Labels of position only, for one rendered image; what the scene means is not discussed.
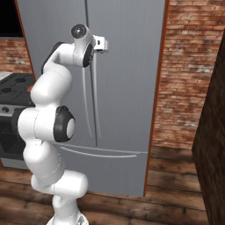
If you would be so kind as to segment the grey fridge right door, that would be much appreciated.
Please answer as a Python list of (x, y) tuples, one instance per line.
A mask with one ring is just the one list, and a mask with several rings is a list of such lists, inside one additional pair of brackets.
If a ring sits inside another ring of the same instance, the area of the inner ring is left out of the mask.
[(98, 147), (146, 152), (165, 0), (87, 4), (91, 31), (109, 45), (106, 53), (97, 55)]

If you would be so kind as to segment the grey fridge door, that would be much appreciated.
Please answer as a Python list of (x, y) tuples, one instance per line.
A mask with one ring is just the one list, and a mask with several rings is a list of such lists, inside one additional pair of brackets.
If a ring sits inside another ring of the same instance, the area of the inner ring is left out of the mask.
[[(55, 43), (72, 43), (71, 28), (86, 22), (84, 0), (18, 0), (27, 45), (35, 76), (41, 75), (41, 66)], [(71, 145), (94, 147), (96, 145), (93, 115), (91, 70), (85, 69), (86, 94), (92, 137), (90, 137), (83, 103), (82, 69), (69, 66), (73, 76), (72, 88), (63, 99), (76, 119)]]
[(109, 45), (106, 53), (97, 55), (98, 147), (146, 152), (165, 0), (87, 4), (91, 31)]

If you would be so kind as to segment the grey fridge left door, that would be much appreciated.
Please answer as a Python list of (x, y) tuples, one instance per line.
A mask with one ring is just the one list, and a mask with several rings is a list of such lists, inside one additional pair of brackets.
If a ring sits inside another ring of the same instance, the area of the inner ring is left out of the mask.
[[(41, 75), (41, 66), (55, 43), (72, 43), (71, 28), (86, 22), (84, 0), (18, 0), (27, 45), (35, 76)], [(69, 66), (73, 76), (72, 88), (63, 99), (76, 119), (71, 145), (94, 147), (96, 145), (93, 115), (91, 70), (85, 69), (86, 94), (92, 137), (90, 137), (83, 103), (82, 69)]]

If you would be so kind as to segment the orange wooden fridge side panel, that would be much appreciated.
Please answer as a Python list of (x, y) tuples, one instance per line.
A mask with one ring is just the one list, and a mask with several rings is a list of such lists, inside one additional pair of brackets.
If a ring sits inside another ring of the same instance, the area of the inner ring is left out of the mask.
[(147, 163), (146, 163), (144, 190), (142, 195), (143, 197), (146, 196), (146, 192), (147, 192), (147, 184), (148, 184), (148, 177), (149, 177), (149, 162), (151, 158), (153, 133), (154, 133), (154, 126), (155, 126), (155, 119), (156, 119), (157, 99), (158, 99), (160, 75), (161, 75), (161, 69), (162, 69), (163, 49), (164, 49), (164, 42), (165, 42), (167, 18), (169, 13), (169, 5), (170, 5), (170, 0), (165, 0), (164, 11), (163, 11), (162, 35), (161, 35), (160, 50), (159, 50), (158, 64), (157, 64), (157, 73), (156, 73), (155, 96), (154, 96), (154, 104), (153, 104), (152, 119), (151, 119), (151, 129), (150, 129), (150, 135), (149, 135), (149, 150), (148, 150), (148, 157), (147, 157)]
[(33, 81), (36, 82), (36, 77), (35, 77), (34, 70), (33, 70), (33, 63), (32, 63), (32, 60), (31, 60), (29, 48), (28, 48), (27, 41), (26, 41), (25, 30), (24, 30), (22, 19), (21, 19), (20, 12), (19, 12), (18, 0), (13, 0), (13, 1), (14, 1), (16, 11), (17, 11), (17, 14), (18, 14), (18, 21), (19, 21), (19, 24), (20, 24), (21, 32), (23, 34), (23, 39), (24, 39), (24, 42), (25, 42), (25, 49), (26, 49), (28, 61), (29, 61), (30, 67), (31, 67)]

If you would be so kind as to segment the grey fridge drawer front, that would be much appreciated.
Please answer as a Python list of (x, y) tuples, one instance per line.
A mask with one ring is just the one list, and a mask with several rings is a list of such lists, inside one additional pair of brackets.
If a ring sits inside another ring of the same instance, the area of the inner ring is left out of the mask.
[(73, 147), (62, 143), (54, 146), (68, 170), (87, 176), (90, 191), (143, 195), (147, 153)]

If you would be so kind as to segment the black range hood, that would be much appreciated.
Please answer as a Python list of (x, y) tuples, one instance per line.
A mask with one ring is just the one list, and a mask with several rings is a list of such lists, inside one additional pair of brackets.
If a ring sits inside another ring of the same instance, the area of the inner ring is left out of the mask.
[(23, 37), (14, 0), (0, 0), (0, 37)]

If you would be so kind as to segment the black hob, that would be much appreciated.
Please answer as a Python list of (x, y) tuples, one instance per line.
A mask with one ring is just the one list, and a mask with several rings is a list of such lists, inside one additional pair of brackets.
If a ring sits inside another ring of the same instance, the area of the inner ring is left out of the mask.
[(28, 88), (34, 84), (33, 76), (26, 73), (12, 73), (0, 81), (1, 105), (31, 106), (33, 102)]

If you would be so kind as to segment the grey oven with black door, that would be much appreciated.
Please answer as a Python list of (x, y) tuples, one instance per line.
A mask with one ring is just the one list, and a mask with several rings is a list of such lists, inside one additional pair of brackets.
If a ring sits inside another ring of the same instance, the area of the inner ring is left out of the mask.
[(17, 109), (24, 109), (24, 105), (0, 105), (0, 159), (3, 166), (27, 169), (23, 158), (25, 142), (17, 135), (11, 126), (11, 117)]

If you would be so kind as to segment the dark wooden cupboard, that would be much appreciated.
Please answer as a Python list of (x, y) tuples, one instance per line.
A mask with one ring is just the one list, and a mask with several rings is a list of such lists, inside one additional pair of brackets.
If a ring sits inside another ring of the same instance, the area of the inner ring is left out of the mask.
[(225, 225), (225, 30), (192, 154), (209, 225)]

